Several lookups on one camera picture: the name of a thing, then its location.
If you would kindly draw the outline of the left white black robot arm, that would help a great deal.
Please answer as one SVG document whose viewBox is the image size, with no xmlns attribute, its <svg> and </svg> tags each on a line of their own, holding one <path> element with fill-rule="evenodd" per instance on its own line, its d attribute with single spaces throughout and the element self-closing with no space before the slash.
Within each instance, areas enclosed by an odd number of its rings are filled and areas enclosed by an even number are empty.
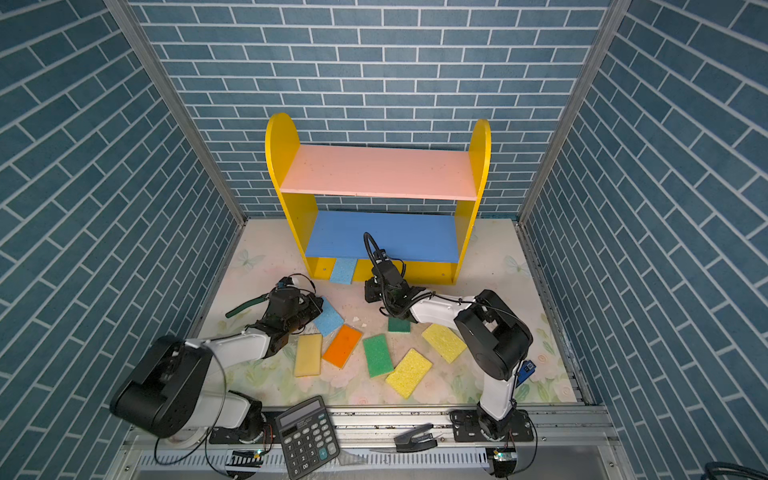
<svg viewBox="0 0 768 480">
<path fill-rule="evenodd" d="M 110 401 L 110 413 L 158 439 L 182 430 L 222 429 L 241 443 L 265 430 L 262 402 L 228 387 L 226 369 L 275 356 L 294 334 L 323 312 L 316 287 L 291 275 L 268 292 L 225 314 L 234 317 L 264 303 L 260 319 L 235 334 L 183 339 L 165 335 L 150 346 Z"/>
</svg>

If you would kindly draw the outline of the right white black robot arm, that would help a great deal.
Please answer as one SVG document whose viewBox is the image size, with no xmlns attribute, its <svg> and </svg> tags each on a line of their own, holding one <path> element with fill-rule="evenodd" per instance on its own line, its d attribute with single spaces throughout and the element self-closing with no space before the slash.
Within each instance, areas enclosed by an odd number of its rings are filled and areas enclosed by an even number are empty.
<svg viewBox="0 0 768 480">
<path fill-rule="evenodd" d="M 383 312 L 394 318 L 439 325 L 458 334 L 484 374 L 477 406 L 481 430 L 492 440 L 511 432 L 518 376 L 533 335 L 497 293 L 485 289 L 474 297 L 457 297 L 411 286 L 385 256 L 372 261 L 365 298 L 381 302 Z"/>
</svg>

